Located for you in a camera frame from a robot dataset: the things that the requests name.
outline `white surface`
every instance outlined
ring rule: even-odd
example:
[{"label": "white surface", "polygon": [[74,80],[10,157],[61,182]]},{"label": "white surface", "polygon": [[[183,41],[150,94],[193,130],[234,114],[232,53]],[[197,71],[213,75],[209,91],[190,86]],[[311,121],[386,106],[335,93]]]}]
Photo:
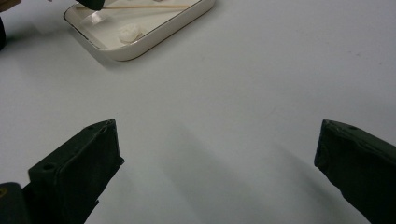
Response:
[{"label": "white surface", "polygon": [[141,57],[86,49],[72,1],[2,13],[0,182],[116,119],[126,163],[87,223],[367,223],[314,167],[323,119],[396,144],[396,3],[218,0]]}]

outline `white tray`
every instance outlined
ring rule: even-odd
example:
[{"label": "white tray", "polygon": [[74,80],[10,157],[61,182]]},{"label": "white tray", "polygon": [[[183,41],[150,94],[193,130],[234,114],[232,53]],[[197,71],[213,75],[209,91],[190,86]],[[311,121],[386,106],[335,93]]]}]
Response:
[{"label": "white tray", "polygon": [[[64,19],[96,49],[116,61],[136,58],[210,8],[215,0],[107,0],[105,6],[188,5],[187,8],[127,8],[81,10],[75,4],[66,10]],[[142,34],[132,43],[119,40],[119,29],[138,24]]]}]

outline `3d printed part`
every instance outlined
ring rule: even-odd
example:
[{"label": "3d printed part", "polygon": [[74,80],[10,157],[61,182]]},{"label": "3d printed part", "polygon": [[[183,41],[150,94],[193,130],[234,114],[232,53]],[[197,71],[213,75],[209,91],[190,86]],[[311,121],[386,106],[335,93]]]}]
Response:
[{"label": "3d printed part", "polygon": [[6,44],[6,31],[4,30],[3,21],[1,20],[0,17],[0,50],[4,47],[5,44]]},{"label": "3d printed part", "polygon": [[82,224],[122,164],[116,121],[93,124],[33,166],[22,191],[0,186],[0,223]]},{"label": "3d printed part", "polygon": [[396,223],[396,147],[323,120],[315,165],[370,222]]},{"label": "3d printed part", "polygon": [[95,11],[102,9],[105,4],[105,0],[78,0],[78,2],[80,2],[84,7]]}]

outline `white cotton ball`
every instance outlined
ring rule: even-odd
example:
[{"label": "white cotton ball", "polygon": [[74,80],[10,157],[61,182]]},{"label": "white cotton ball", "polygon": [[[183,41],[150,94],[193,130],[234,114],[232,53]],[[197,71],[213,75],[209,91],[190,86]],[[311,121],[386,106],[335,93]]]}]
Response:
[{"label": "white cotton ball", "polygon": [[142,34],[141,28],[138,24],[132,23],[122,26],[119,29],[119,39],[124,43],[134,42],[139,35]]}]

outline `wooden stick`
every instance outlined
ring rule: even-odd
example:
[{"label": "wooden stick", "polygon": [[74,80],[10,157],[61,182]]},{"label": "wooden stick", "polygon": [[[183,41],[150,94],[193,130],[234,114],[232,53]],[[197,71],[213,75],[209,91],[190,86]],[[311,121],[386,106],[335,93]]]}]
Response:
[{"label": "wooden stick", "polygon": [[[188,5],[152,5],[152,6],[119,6],[119,7],[102,7],[102,9],[126,9],[126,8],[151,8],[151,7],[167,7],[167,8],[180,8],[180,7],[190,7]],[[90,10],[87,7],[76,7],[77,10]]]}]

